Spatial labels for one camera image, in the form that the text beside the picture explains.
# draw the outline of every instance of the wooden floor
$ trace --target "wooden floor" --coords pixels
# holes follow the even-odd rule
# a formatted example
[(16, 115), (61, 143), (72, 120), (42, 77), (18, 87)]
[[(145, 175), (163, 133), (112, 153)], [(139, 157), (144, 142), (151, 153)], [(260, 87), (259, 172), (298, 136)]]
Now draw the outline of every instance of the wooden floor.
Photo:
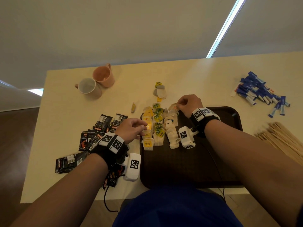
[[(29, 204), (20, 204), (38, 108), (0, 113), (0, 227), (9, 226)], [(228, 206), (244, 226), (279, 226), (249, 194), (225, 196)], [(119, 209), (123, 200), (109, 200), (110, 209)], [(95, 201), (82, 227), (112, 226), (117, 214)]]

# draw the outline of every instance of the table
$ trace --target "table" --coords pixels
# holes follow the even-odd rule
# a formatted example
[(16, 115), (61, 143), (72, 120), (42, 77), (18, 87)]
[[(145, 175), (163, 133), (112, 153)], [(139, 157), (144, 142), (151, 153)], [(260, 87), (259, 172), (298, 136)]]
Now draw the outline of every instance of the table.
[[(91, 128), (101, 114), (116, 113), (139, 118), (142, 109), (156, 102), (153, 95), (156, 81), (167, 91), (163, 107), (185, 94), (196, 94), (205, 107), (230, 106), (240, 114), (243, 131), (249, 134), (264, 129), (267, 122), (282, 122), (303, 141), (301, 112), (303, 109), (303, 52), (273, 53), (211, 59), (155, 62), (112, 66), (115, 84), (103, 89), (97, 100), (87, 100), (74, 85), (82, 78), (91, 77), (95, 67), (47, 72), (44, 93), (37, 119), (35, 135), (29, 157), (21, 203), (33, 202), (64, 174), (55, 174), (55, 160), (77, 152), (80, 134)], [(258, 103), (251, 106), (245, 99), (230, 93), (241, 77), (249, 71), (268, 82), (277, 94), (286, 95), (291, 103), (286, 116), (267, 114), (272, 106)], [(135, 102), (137, 110), (130, 113)], [(139, 153), (138, 140), (131, 144), (131, 152)], [(107, 199), (133, 198), (147, 189), (140, 180), (118, 180), (116, 188), (109, 188)], [(247, 193), (241, 188), (229, 188), (226, 194)], [(100, 190), (96, 200), (102, 200)]]

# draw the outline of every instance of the cable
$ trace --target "cable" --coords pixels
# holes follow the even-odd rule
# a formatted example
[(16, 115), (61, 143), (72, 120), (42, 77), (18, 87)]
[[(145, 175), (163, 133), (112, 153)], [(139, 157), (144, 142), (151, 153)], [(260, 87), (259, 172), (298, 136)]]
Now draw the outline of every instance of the cable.
[(215, 166), (216, 166), (216, 168), (217, 168), (217, 171), (218, 171), (218, 173), (219, 173), (219, 176), (220, 176), (220, 178), (221, 178), (222, 185), (223, 185), (223, 198), (224, 198), (224, 202), (226, 203), (225, 194), (224, 194), (224, 192), (225, 192), (225, 186), (224, 186), (224, 181), (223, 181), (222, 176), (221, 176), (221, 174), (220, 174), (219, 168), (218, 168), (218, 166), (217, 166), (217, 164), (216, 164), (216, 162), (215, 162), (213, 156), (211, 155), (209, 149), (207, 149), (207, 148), (204, 146), (204, 144), (203, 144), (202, 142), (200, 142), (200, 144), (208, 151), (210, 157), (212, 158), (212, 160), (213, 160), (213, 162), (214, 162), (214, 164), (215, 164)]
[(109, 188), (109, 186), (107, 186), (107, 188), (106, 188), (106, 190), (105, 190), (105, 193), (104, 193), (104, 199), (103, 199), (103, 200), (104, 200), (104, 205), (105, 205), (106, 209), (107, 209), (109, 212), (117, 212), (117, 213), (119, 214), (119, 211), (118, 211), (118, 210), (110, 210), (110, 209), (107, 207), (107, 205), (106, 205), (105, 196), (106, 196), (106, 193), (107, 193), (108, 188)]

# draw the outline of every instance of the mug handle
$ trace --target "mug handle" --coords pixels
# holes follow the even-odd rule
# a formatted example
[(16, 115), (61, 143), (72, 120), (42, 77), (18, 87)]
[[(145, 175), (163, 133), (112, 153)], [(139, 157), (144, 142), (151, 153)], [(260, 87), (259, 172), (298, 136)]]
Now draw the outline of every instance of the mug handle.
[(112, 69), (112, 66), (110, 63), (107, 63), (105, 66), (107, 66), (110, 70)]

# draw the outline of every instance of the white mug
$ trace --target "white mug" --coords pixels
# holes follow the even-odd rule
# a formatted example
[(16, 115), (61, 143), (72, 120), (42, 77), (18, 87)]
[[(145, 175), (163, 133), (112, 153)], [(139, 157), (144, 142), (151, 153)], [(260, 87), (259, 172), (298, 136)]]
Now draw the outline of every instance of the white mug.
[(79, 84), (75, 84), (75, 87), (83, 94), (95, 99), (102, 96), (102, 90), (100, 85), (96, 83), (92, 78), (84, 78)]

